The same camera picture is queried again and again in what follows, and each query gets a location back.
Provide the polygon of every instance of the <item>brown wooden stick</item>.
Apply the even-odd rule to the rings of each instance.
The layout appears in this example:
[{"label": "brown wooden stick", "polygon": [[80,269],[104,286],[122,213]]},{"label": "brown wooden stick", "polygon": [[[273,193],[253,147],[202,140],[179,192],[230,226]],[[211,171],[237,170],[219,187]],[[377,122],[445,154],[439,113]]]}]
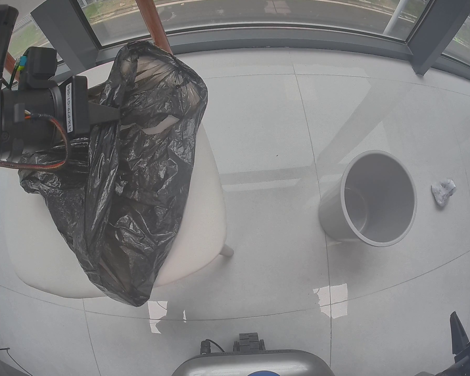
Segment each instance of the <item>brown wooden stick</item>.
[{"label": "brown wooden stick", "polygon": [[[15,60],[13,56],[9,52],[7,52],[7,57],[5,58],[5,69],[11,75],[14,72],[14,66],[15,66]],[[19,82],[19,71],[16,72],[14,79]]]},{"label": "brown wooden stick", "polygon": [[138,3],[139,11],[143,16],[144,23],[150,31],[150,35],[155,44],[166,52],[172,54],[155,2],[153,0],[136,0],[136,3]]}]

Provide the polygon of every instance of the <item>white chair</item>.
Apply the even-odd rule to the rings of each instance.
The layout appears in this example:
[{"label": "white chair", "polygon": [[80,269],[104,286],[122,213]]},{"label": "white chair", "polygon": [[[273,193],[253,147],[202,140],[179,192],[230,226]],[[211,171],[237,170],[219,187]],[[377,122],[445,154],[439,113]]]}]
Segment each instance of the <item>white chair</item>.
[{"label": "white chair", "polygon": [[[105,296],[94,286],[56,229],[40,195],[26,193],[10,171],[5,238],[18,277],[27,285],[65,298]],[[196,141],[190,191],[179,232],[154,286],[188,276],[217,255],[231,256],[225,245],[226,208],[207,134],[201,125]]]}]

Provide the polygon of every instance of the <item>road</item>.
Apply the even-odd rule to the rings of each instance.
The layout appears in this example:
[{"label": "road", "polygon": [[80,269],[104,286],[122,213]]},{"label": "road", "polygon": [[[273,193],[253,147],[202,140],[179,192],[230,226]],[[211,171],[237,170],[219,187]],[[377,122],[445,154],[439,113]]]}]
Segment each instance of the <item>road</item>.
[{"label": "road", "polygon": [[[166,30],[223,22],[299,22],[382,33],[390,20],[376,10],[320,0],[191,0],[158,10]],[[412,28],[412,22],[399,19],[393,36],[405,39]],[[102,45],[148,33],[138,11],[95,23],[93,29]]]}]

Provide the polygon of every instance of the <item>white label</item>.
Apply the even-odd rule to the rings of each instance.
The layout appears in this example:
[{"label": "white label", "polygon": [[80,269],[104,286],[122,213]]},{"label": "white label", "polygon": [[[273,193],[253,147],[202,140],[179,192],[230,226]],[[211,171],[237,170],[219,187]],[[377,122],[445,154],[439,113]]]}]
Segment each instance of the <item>white label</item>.
[{"label": "white label", "polygon": [[73,132],[72,85],[66,85],[66,132]]}]

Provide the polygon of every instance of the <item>trash bag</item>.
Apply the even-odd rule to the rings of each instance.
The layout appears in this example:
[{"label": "trash bag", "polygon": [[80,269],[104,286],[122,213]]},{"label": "trash bag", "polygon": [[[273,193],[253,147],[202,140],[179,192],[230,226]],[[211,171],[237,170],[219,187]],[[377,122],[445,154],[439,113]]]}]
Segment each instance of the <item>trash bag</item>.
[{"label": "trash bag", "polygon": [[[207,88],[174,56],[134,42],[119,51],[108,80],[89,96],[120,108],[120,123],[98,124],[88,138],[73,140],[59,171],[19,171],[19,180],[44,198],[89,280],[107,296],[140,306],[181,224]],[[150,133],[169,116],[177,121]],[[63,155],[59,145],[21,161],[50,163]]]}]

